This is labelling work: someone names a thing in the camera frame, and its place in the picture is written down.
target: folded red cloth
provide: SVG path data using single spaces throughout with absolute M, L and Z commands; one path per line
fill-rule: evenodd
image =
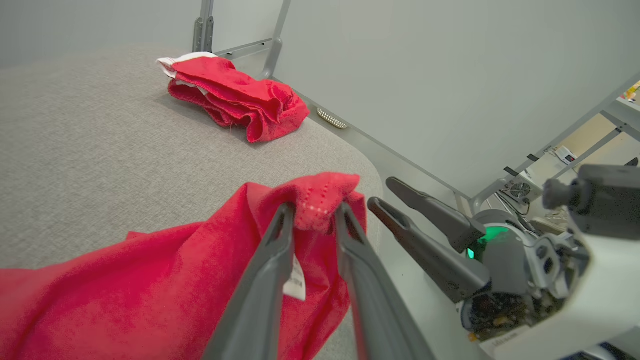
M 130 233 L 39 270 L 0 270 L 0 359 L 199 359 L 277 208 L 292 202 L 307 298 L 284 297 L 278 357 L 311 360 L 350 304 L 332 220 L 345 200 L 366 227 L 359 179 L 248 183 L 205 222 Z
M 256 81 L 234 64 L 209 53 L 193 53 L 158 62 L 173 78 L 169 94 L 202 106 L 220 126 L 246 127 L 249 142 L 266 142 L 292 133 L 309 115 L 291 87 Z

